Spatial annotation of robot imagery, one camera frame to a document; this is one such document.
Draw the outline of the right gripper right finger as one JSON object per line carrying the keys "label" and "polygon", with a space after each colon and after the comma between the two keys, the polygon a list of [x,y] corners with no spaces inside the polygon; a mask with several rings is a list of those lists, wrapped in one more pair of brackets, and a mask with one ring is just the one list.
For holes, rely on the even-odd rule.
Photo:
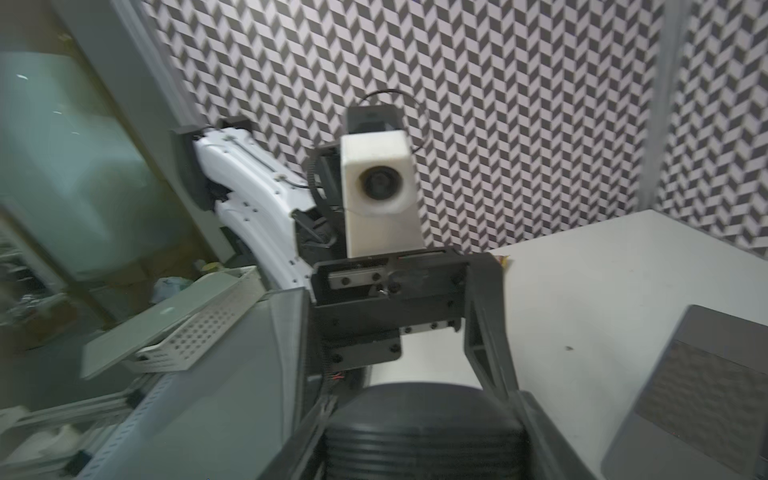
{"label": "right gripper right finger", "polygon": [[525,430],[521,479],[596,479],[530,392],[515,391],[510,400]]}

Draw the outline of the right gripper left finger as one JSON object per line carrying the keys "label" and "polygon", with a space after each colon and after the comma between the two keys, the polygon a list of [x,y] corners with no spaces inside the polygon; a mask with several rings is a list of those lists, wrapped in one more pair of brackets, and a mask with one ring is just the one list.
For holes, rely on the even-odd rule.
{"label": "right gripper left finger", "polygon": [[336,409],[336,397],[322,396],[302,420],[258,480],[323,479],[324,435]]}

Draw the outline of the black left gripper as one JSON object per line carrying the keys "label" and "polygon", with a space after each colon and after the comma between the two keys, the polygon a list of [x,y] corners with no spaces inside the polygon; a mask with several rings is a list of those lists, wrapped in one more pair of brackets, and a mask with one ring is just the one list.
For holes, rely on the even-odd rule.
{"label": "black left gripper", "polygon": [[321,262],[312,321],[334,372],[399,359],[402,337],[461,330],[482,388],[509,396],[518,381],[506,331],[504,270],[490,253],[427,249]]}

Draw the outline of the black wireless mouse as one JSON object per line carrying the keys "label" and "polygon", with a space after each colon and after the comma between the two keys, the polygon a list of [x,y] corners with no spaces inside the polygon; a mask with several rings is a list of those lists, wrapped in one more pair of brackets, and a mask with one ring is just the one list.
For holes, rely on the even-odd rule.
{"label": "black wireless mouse", "polygon": [[440,383],[366,388],[324,434],[328,479],[521,479],[522,423],[480,389]]}

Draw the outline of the grey laptop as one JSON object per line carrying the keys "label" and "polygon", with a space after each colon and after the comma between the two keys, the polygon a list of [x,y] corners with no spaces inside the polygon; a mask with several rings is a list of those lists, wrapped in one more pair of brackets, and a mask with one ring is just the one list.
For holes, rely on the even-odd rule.
{"label": "grey laptop", "polygon": [[607,479],[766,478],[766,326],[688,306],[601,472]]}

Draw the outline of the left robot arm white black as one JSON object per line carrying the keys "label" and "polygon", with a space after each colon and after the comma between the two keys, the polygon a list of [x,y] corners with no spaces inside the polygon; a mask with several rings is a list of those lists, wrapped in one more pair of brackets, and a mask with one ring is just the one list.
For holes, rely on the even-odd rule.
{"label": "left robot arm white black", "polygon": [[452,248],[350,257],[341,216],[318,207],[311,189],[255,143],[246,118],[180,127],[171,142],[185,190],[218,217],[229,242],[246,247],[276,286],[310,292],[333,371],[396,360],[403,335],[453,328],[464,332],[484,389],[500,397],[517,389],[496,257]]}

